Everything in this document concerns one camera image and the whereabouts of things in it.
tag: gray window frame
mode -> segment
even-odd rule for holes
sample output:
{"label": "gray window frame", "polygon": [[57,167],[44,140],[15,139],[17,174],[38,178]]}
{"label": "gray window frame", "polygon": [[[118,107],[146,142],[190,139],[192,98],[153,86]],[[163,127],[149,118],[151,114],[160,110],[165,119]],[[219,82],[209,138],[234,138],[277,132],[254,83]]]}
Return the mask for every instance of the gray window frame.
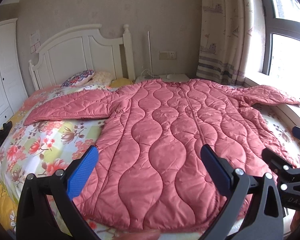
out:
{"label": "gray window frame", "polygon": [[266,22],[266,49],[262,73],[269,75],[272,59],[273,34],[283,35],[300,41],[300,23],[275,17],[273,0],[262,0]]}

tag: headboard panel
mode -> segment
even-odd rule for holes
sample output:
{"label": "headboard panel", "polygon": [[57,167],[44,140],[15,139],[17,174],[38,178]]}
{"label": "headboard panel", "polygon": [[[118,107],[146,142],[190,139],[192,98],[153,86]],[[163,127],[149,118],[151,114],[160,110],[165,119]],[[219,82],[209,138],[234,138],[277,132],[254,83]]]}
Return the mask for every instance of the headboard panel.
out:
{"label": "headboard panel", "polygon": [[[122,65],[127,66],[128,78],[134,80],[136,76],[129,25],[124,25],[123,37],[117,39],[104,38],[99,31],[101,26],[92,24],[69,28],[42,44],[37,50],[37,65],[29,61],[35,89],[62,84],[70,76],[87,69],[107,71],[121,78],[124,73]],[[125,64],[122,64],[120,45],[124,45]]]}

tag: pillow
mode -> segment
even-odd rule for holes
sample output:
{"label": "pillow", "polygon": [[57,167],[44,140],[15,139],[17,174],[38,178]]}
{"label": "pillow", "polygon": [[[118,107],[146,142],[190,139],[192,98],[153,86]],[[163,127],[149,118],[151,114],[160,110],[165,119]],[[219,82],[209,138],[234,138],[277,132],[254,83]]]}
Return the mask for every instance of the pillow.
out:
{"label": "pillow", "polygon": [[99,85],[110,86],[113,79],[114,77],[111,73],[100,71],[100,72],[96,72],[96,74],[87,83],[87,85],[99,84]]}
{"label": "pillow", "polygon": [[63,82],[61,87],[81,86],[87,83],[95,75],[94,70],[85,70],[73,75]]}
{"label": "pillow", "polygon": [[113,81],[110,85],[111,88],[119,88],[122,86],[132,85],[133,82],[130,79],[127,78],[118,78],[115,81]]}

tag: wardrobe drawer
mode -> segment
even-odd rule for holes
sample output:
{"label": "wardrobe drawer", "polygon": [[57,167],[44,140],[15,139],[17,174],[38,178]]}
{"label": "wardrobe drawer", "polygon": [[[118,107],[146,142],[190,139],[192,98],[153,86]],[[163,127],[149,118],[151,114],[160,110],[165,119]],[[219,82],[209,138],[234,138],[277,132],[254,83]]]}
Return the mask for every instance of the wardrobe drawer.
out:
{"label": "wardrobe drawer", "polygon": [[2,114],[0,114],[0,129],[2,125],[6,123],[13,116],[13,112],[10,107],[8,107]]}

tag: white windowsill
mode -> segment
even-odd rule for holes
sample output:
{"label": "white windowsill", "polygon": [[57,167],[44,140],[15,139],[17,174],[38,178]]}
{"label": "white windowsill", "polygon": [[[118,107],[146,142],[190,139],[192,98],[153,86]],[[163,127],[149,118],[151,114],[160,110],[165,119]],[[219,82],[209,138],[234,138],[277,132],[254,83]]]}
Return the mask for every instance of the white windowsill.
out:
{"label": "white windowsill", "polygon": [[[275,79],[260,72],[246,73],[244,82],[251,87],[256,85],[276,87],[277,83]],[[282,110],[296,126],[300,127],[300,106],[284,104],[278,106],[278,108]]]}

